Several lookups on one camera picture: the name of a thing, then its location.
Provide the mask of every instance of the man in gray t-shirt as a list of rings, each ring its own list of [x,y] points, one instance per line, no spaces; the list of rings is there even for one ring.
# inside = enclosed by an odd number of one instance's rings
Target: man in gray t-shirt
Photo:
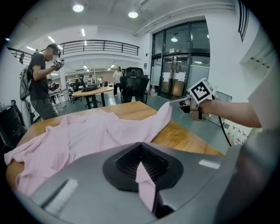
[[[43,120],[57,117],[52,104],[49,101],[49,87],[46,76],[53,71],[58,71],[59,67],[52,66],[46,69],[46,62],[53,60],[58,55],[56,44],[50,44],[44,53],[36,53],[29,64],[29,70],[32,74],[30,84],[30,101],[34,109]]]

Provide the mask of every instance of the gray floor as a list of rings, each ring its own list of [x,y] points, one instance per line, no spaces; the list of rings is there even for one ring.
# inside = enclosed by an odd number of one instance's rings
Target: gray floor
[[[98,101],[101,101],[101,96],[97,95],[96,99]],[[104,99],[106,106],[121,103],[120,93],[118,93],[117,97],[115,97],[113,93],[104,94]],[[155,110],[159,110],[159,108],[167,101],[169,100],[160,96],[148,96],[147,105]],[[63,105],[66,105],[66,110],[63,112],[60,110],[62,108],[60,104],[55,107],[59,115],[70,114],[88,109],[87,107],[85,107],[85,98],[82,98],[82,101],[76,101],[74,104],[71,104],[69,101],[67,101],[64,102]],[[213,146],[221,153],[225,154],[227,152],[229,146],[220,126],[212,123],[211,121],[193,121],[190,114],[185,114],[180,108],[172,109],[171,119],[181,126],[185,127],[193,134],[202,138],[209,145]]]

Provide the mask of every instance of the gray t-shirt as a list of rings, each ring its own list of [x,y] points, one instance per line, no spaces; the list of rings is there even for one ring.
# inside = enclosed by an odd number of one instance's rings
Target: gray t-shirt
[[[30,84],[30,100],[36,101],[39,99],[47,99],[49,97],[48,79],[42,78],[38,81],[33,79],[33,66],[39,65],[41,69],[46,69],[46,63],[44,61],[44,55],[36,53],[29,64],[29,70],[32,74]]]

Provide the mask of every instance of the glass door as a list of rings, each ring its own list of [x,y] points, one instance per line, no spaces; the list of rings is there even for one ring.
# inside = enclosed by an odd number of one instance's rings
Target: glass door
[[[188,67],[187,55],[164,57],[159,95],[171,100],[182,97],[189,79]]]

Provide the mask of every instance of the gray pants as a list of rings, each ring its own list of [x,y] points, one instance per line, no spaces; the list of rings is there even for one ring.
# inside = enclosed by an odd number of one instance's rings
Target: gray pants
[[[58,117],[49,99],[31,101],[31,104],[43,120]]]

